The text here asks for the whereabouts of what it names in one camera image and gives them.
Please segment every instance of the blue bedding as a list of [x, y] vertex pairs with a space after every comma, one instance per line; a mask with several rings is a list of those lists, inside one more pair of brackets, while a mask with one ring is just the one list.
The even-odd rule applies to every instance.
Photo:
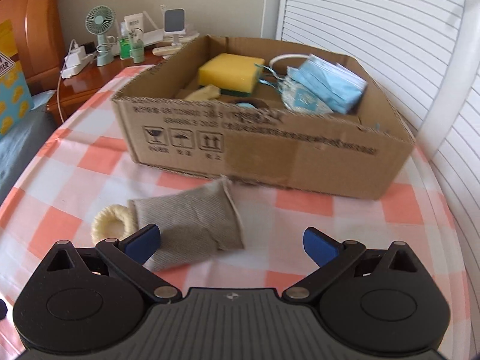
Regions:
[[0, 139], [0, 204], [38, 150], [55, 131], [47, 102], [55, 91], [33, 96], [34, 106]]

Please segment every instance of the white louvered door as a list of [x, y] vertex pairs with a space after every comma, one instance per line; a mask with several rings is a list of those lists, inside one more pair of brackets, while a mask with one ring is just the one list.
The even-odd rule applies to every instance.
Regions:
[[408, 122], [455, 218], [479, 352], [480, 0], [281, 0], [277, 39], [356, 57]]

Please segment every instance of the portable fan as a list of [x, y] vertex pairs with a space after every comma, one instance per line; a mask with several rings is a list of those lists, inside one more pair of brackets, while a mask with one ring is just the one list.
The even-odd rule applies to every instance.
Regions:
[[97, 36], [97, 66], [104, 66], [113, 61], [112, 47], [105, 34], [113, 26], [114, 21], [115, 12], [105, 5], [93, 8], [85, 19], [87, 31]]

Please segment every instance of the wooden bedside table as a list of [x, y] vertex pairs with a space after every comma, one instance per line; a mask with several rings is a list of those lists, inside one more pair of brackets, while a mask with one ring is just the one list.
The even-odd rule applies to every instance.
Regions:
[[[108, 83], [127, 66], [156, 65], [163, 60], [162, 57], [152, 54], [152, 50], [145, 50], [145, 61], [134, 64], [134, 60], [121, 60], [116, 56], [114, 61], [105, 66], [98, 67], [95, 61], [87, 65], [79, 74], [60, 83], [60, 107], [63, 118], [67, 120], [80, 106], [94, 95], [102, 86]], [[62, 124], [57, 107], [55, 94], [47, 103], [46, 109], [53, 115], [57, 126]]]

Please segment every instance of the yellow and blue bag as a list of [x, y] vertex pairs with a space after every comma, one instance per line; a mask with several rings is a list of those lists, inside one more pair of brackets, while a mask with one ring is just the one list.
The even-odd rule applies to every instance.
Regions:
[[0, 139], [33, 107], [11, 21], [0, 24]]

